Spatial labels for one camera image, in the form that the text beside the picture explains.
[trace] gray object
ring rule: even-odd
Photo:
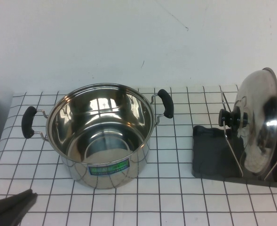
[[[61,99],[49,116],[29,107],[24,113],[25,138],[39,133],[60,154],[73,179],[94,188],[118,187],[144,168],[150,136],[161,116],[172,118],[169,94],[158,94],[165,112],[155,117],[151,103],[138,91],[118,84],[95,84]],[[47,138],[32,130],[36,112],[47,118]]]

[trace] countertop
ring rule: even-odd
[[[22,226],[277,226],[277,188],[194,178],[192,129],[218,127],[220,88],[233,105],[237,86],[165,88],[174,119],[161,118],[150,138],[148,164],[138,178],[111,190],[70,178],[48,142],[23,138],[30,105],[48,114],[67,91],[15,94],[0,141],[0,199],[28,188],[38,193]],[[148,99],[157,88],[140,88]],[[156,113],[163,105],[156,99]],[[45,133],[38,113],[33,128]]]

